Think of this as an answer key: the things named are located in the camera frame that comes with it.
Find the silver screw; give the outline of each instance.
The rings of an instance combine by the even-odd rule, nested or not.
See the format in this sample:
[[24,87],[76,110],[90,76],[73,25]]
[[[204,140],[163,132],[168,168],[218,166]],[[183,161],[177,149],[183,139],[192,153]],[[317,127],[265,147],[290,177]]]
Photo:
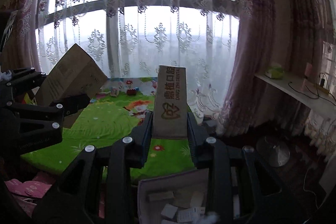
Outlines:
[[133,138],[130,136],[123,138],[123,143],[131,143],[131,142],[133,142]]
[[95,150],[95,147],[92,144],[89,144],[87,146],[85,146],[85,151],[86,152],[92,152],[93,150]]
[[250,145],[245,145],[243,149],[245,150],[245,152],[250,152],[250,153],[254,152],[254,148],[251,147]]
[[52,126],[53,126],[53,128],[57,129],[57,128],[59,128],[59,123],[58,122],[53,122]]
[[208,137],[208,138],[205,139],[205,141],[207,143],[215,143],[216,142],[216,138],[214,138],[214,137]]

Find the white cable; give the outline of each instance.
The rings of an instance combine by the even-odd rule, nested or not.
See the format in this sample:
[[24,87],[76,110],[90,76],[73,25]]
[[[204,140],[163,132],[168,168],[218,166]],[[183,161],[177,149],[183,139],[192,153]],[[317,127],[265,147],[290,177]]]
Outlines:
[[311,190],[306,190],[306,189],[305,189],[306,176],[307,176],[308,171],[309,171],[310,169],[312,169],[312,167],[309,167],[309,168],[308,168],[308,170],[307,170],[307,172],[306,172],[306,175],[304,176],[304,180],[303,180],[303,190],[304,190],[305,192],[309,192],[309,193],[314,194],[314,196],[315,196],[315,205],[316,205],[316,209],[319,209],[319,206],[317,206],[317,196],[316,196],[316,194],[315,194],[313,191],[311,191]]

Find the brown box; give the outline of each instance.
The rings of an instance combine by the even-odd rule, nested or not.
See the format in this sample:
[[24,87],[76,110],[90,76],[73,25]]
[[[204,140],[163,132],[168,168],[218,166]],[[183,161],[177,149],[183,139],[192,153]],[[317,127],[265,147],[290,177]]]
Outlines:
[[[74,44],[51,70],[36,93],[38,105],[86,93],[90,99],[106,82],[107,77],[95,61]],[[71,128],[82,111],[66,116],[63,127]]]
[[185,68],[160,66],[154,105],[152,137],[187,137],[187,94]]

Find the floral bedsheet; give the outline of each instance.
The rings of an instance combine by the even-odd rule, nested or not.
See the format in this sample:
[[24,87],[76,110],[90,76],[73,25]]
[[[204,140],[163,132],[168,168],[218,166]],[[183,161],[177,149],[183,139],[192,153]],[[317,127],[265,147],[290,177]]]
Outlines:
[[[61,174],[86,145],[98,148],[112,145],[141,124],[146,112],[154,108],[156,84],[156,78],[110,79],[72,128],[63,129],[61,143],[27,153],[22,158],[41,170]],[[137,89],[137,94],[127,95],[128,89]],[[131,178],[137,182],[193,168],[187,140],[152,139],[145,166],[132,169]]]

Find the wall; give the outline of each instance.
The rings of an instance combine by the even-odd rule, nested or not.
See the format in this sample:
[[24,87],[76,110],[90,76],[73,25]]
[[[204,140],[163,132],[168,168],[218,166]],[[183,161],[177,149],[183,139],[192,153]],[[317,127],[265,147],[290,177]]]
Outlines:
[[[290,0],[274,0],[276,10],[275,40],[271,62],[276,62],[283,67],[287,63],[287,53],[291,41],[290,37]],[[258,126],[274,117],[274,111],[282,92],[277,88],[267,85],[264,96],[257,111],[255,126]]]

